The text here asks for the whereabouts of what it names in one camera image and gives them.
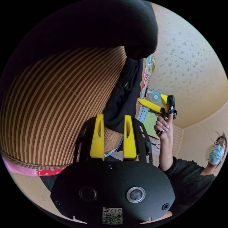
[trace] face mask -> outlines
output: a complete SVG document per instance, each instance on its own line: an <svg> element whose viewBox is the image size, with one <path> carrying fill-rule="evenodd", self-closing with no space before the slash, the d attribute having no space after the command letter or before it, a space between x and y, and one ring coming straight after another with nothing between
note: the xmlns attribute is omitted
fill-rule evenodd
<svg viewBox="0 0 228 228"><path fill-rule="evenodd" d="M224 149L221 145L218 145L217 147L213 147L213 149L210 152L209 156L209 162L212 165L216 165L220 162L222 155L223 155Z"/></svg>

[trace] ceiling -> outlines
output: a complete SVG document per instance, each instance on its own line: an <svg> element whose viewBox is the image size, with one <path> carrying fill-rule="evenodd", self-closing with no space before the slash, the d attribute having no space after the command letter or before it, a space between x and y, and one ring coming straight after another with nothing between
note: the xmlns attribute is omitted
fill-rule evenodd
<svg viewBox="0 0 228 228"><path fill-rule="evenodd" d="M209 117L228 100L227 76L213 48L190 23L152 5L159 35L148 89L175 96L175 125L186 128Z"/></svg>

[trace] woman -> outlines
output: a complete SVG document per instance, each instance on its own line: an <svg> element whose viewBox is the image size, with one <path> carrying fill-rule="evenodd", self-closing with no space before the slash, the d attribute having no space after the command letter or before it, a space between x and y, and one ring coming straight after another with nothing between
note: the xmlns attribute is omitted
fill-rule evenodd
<svg viewBox="0 0 228 228"><path fill-rule="evenodd" d="M159 136L161 141L159 168L170 179L176 196L170 211L174 216L179 215L193 205L213 183L215 179L213 172L224 158L227 139L224 133L217 138L207 166L202 167L194 161L173 157L173 114L170 114L166 120L158 116L154 129L163 132Z"/></svg>

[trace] fan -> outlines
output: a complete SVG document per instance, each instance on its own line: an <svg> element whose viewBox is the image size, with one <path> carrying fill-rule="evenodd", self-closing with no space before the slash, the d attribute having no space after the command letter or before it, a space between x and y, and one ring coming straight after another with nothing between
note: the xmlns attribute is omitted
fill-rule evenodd
<svg viewBox="0 0 228 228"><path fill-rule="evenodd" d="M147 91L147 93L149 93L150 100L153 103L159 103L159 102L161 102L161 94L162 94L162 91L161 90L154 89L154 90L151 90L151 91Z"/></svg>

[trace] qr code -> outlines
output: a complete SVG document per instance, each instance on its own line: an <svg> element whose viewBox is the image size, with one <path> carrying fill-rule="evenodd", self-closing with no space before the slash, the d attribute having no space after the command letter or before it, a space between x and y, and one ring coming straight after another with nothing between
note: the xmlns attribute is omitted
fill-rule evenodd
<svg viewBox="0 0 228 228"><path fill-rule="evenodd" d="M123 224L122 208L103 207L103 224Z"/></svg>

